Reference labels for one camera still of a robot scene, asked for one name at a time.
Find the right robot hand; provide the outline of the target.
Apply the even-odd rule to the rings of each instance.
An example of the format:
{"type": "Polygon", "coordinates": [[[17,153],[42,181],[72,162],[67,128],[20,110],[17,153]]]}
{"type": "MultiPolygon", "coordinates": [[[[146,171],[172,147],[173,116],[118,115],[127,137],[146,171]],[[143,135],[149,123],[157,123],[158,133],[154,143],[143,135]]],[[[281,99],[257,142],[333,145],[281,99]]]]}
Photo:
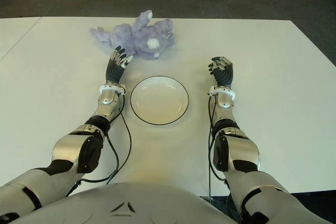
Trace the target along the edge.
{"type": "Polygon", "coordinates": [[[231,87],[233,82],[233,64],[226,57],[214,57],[208,65],[209,73],[214,76],[218,87],[231,87]]]}

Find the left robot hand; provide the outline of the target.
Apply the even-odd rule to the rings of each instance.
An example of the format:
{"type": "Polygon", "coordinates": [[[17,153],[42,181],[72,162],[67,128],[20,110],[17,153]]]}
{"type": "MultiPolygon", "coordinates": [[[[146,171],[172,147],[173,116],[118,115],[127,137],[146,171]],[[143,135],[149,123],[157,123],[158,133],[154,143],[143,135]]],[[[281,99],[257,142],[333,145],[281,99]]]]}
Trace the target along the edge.
{"type": "Polygon", "coordinates": [[[108,61],[106,69],[106,83],[119,84],[126,67],[129,65],[132,59],[133,55],[127,55],[125,48],[117,46],[112,52],[108,61]]]}

